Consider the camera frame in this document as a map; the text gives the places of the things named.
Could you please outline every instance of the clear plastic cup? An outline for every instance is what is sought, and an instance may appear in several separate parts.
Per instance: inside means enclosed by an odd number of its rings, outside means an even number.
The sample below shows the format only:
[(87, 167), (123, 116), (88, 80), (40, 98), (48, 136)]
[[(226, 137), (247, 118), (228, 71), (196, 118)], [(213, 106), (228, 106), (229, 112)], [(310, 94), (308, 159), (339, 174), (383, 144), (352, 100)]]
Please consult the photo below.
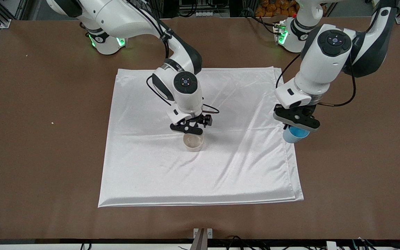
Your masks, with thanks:
[(195, 134), (184, 134), (183, 142), (186, 146), (186, 149), (190, 152), (198, 152), (203, 146), (204, 142), (203, 134), (195, 135)]

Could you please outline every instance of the table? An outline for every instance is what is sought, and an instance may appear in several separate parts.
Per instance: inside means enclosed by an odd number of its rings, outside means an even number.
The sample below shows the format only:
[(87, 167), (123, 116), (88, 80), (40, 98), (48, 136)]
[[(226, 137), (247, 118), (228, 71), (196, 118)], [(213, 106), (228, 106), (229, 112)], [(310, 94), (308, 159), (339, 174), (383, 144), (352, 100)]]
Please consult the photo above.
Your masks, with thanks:
[[(365, 30), (369, 20), (322, 21)], [(165, 22), (204, 68), (284, 68), (295, 56), (251, 19)], [(400, 239), (400, 25), (354, 101), (318, 107), (321, 128), (297, 143), (305, 201), (197, 207), (97, 208), (116, 71), (155, 69), (165, 50), (143, 35), (103, 56), (84, 32), (76, 21), (13, 21), (0, 32), (0, 239), (181, 239), (199, 227), (215, 238)], [(350, 96), (341, 74), (324, 101)]]

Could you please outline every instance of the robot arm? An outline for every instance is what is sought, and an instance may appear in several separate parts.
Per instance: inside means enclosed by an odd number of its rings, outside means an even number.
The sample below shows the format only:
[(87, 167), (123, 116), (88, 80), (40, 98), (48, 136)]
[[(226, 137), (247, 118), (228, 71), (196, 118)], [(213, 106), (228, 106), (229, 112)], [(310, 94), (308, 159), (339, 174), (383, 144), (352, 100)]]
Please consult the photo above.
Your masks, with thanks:
[(297, 0), (300, 9), (296, 17), (289, 17), (275, 25), (276, 41), (293, 53), (300, 53), (309, 33), (320, 22), (324, 10), (321, 3), (335, 3), (342, 0)]
[(320, 124), (312, 113), (340, 71), (360, 77), (381, 66), (396, 12), (394, 0), (381, 0), (367, 32), (330, 24), (312, 30), (301, 54), (300, 71), (275, 90), (281, 104), (276, 105), (274, 118), (290, 126), (316, 131)]
[(174, 53), (165, 59), (151, 78), (160, 95), (174, 101), (167, 110), (172, 121), (171, 129), (200, 135), (203, 131), (198, 124), (211, 125), (211, 116), (202, 115), (202, 91), (195, 77), (201, 71), (200, 54), (151, 13), (135, 7), (131, 0), (47, 2), (58, 13), (78, 18), (89, 32), (92, 45), (102, 54), (115, 53), (124, 46), (121, 41), (137, 35), (151, 34), (167, 42)]

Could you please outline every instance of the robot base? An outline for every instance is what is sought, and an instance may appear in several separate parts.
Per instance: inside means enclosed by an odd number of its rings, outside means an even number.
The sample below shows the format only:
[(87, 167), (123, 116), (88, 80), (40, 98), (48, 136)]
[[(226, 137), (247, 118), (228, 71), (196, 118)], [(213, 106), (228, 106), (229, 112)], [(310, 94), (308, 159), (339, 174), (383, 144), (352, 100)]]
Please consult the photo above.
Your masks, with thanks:
[(289, 17), (284, 21), (284, 30), (282, 28), (279, 28), (279, 31), (282, 33), (284, 31), (287, 31), (286, 35), (284, 36), (283, 40), (279, 40), (279, 44), (283, 46), (287, 51), (293, 52), (293, 53), (300, 53), (302, 52), (303, 47), (305, 46), (305, 41), (308, 37), (308, 33), (304, 34), (301, 36), (301, 40), (291, 31), (291, 22), (294, 20), (294, 18)]
[(124, 38), (115, 38), (112, 36), (108, 36), (104, 42), (98, 42), (97, 38), (92, 38), (89, 36), (92, 41), (92, 46), (98, 50), (103, 55), (111, 55), (119, 51), (122, 47), (127, 47), (127, 39)]

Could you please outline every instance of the green led light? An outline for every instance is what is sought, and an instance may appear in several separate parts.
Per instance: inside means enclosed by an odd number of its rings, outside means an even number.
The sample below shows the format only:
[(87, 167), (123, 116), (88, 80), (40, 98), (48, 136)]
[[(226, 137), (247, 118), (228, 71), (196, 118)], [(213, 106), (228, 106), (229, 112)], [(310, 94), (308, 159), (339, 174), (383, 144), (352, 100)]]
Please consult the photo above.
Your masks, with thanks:
[(95, 47), (95, 43), (92, 40), (92, 37), (89, 35), (90, 41), (92, 42), (92, 46)]
[(280, 44), (284, 44), (285, 43), (285, 39), (286, 39), (287, 35), (288, 35), (288, 30), (284, 30), (284, 32), (279, 37), (279, 43)]
[(124, 46), (124, 43), (125, 43), (124, 38), (122, 38), (122, 39), (117, 38), (117, 41), (118, 41), (119, 46)]

